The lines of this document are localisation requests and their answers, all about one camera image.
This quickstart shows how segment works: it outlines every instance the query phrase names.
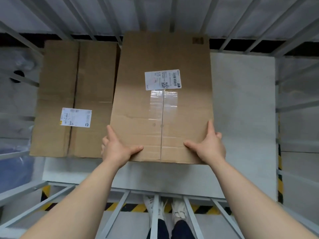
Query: person's left hand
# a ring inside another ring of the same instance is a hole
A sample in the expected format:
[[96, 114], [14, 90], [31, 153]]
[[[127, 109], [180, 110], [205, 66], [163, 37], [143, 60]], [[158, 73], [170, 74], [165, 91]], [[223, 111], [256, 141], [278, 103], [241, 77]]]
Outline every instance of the person's left hand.
[[124, 146], [117, 138], [114, 130], [107, 125], [108, 137], [102, 139], [102, 159], [115, 165], [117, 169], [123, 167], [130, 159], [131, 155], [141, 151], [143, 146]]

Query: white board surface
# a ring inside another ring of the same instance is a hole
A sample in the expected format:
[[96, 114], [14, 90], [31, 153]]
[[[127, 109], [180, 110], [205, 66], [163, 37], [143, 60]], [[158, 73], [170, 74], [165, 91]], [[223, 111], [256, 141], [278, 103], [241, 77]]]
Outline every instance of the white board surface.
[[[211, 53], [216, 131], [226, 160], [276, 200], [275, 59]], [[78, 184], [99, 159], [46, 158], [43, 180]], [[207, 165], [128, 162], [112, 187], [225, 198]]]

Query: brown cardboard box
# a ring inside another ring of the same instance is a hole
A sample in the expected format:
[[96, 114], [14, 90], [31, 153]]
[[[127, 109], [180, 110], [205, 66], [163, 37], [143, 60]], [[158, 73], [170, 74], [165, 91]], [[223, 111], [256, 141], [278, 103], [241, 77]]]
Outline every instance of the brown cardboard box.
[[[146, 90], [145, 72], [179, 69], [180, 89]], [[202, 163], [183, 141], [200, 142], [213, 118], [209, 39], [189, 33], [127, 32], [111, 125], [133, 161]]]
[[78, 42], [46, 41], [40, 74], [30, 155], [64, 157], [70, 126], [59, 124], [63, 107], [73, 107], [78, 64]]
[[76, 109], [92, 110], [90, 127], [72, 127], [68, 156], [101, 158], [110, 124], [120, 48], [115, 42], [80, 43]]

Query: dark pants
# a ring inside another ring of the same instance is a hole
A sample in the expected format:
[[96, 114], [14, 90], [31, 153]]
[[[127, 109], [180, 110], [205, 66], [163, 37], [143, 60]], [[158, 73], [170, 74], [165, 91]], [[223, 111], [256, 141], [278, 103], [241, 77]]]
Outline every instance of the dark pants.
[[[147, 238], [150, 239], [151, 229], [148, 232]], [[165, 221], [159, 219], [157, 224], [157, 239], [169, 239], [169, 233]], [[184, 220], [179, 220], [172, 230], [171, 239], [195, 239], [188, 224]]]

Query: shoe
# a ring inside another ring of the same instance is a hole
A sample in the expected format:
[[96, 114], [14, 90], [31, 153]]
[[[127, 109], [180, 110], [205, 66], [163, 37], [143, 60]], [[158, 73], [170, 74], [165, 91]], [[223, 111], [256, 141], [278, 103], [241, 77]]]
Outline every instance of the shoe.
[[[145, 204], [146, 209], [148, 211], [148, 214], [150, 215], [150, 224], [152, 224], [154, 197], [143, 195], [143, 201], [144, 201], [144, 204]], [[159, 204], [159, 210], [158, 210], [159, 219], [161, 219], [163, 221], [164, 221], [164, 208], [165, 208], [166, 203], [167, 203], [167, 201], [165, 202], [165, 204], [163, 203], [163, 201], [160, 201], [160, 204]]]
[[172, 202], [172, 220], [176, 224], [179, 220], [186, 220], [188, 212], [186, 209], [185, 202], [182, 199], [173, 198]]

